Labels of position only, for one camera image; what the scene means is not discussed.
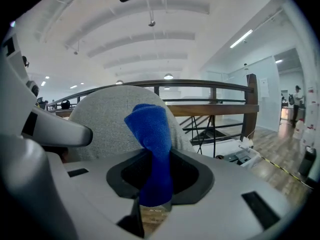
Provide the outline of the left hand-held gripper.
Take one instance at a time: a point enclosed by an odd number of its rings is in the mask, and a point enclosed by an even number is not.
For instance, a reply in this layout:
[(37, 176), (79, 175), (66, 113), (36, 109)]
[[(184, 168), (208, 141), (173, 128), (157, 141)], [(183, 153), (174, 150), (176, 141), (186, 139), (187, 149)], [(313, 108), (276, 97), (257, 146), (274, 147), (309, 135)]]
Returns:
[(20, 135), (48, 147), (86, 147), (93, 131), (81, 124), (35, 107), (32, 92), (38, 86), (29, 79), (16, 34), (0, 45), (0, 133)]

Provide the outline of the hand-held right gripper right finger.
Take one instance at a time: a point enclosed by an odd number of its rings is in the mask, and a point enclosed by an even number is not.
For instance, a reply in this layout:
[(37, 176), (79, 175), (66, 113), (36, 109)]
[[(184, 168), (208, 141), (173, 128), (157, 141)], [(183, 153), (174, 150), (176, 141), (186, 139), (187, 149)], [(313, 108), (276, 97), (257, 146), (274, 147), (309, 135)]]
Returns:
[(235, 163), (184, 151), (207, 165), (213, 175), (211, 190), (196, 204), (174, 205), (151, 240), (248, 240), (273, 239), (274, 229), (265, 230), (242, 195), (256, 192), (280, 218), (293, 207), (281, 192)]

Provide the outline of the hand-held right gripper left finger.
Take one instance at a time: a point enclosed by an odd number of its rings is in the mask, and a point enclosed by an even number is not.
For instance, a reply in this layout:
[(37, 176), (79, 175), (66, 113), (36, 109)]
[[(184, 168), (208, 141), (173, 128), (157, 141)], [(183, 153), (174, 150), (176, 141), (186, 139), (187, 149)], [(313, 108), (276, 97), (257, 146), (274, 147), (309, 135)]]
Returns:
[(107, 172), (122, 162), (118, 156), (62, 163), (47, 153), (58, 195), (71, 218), (79, 240), (137, 240), (117, 223), (128, 216), (132, 199), (119, 197), (107, 183)]

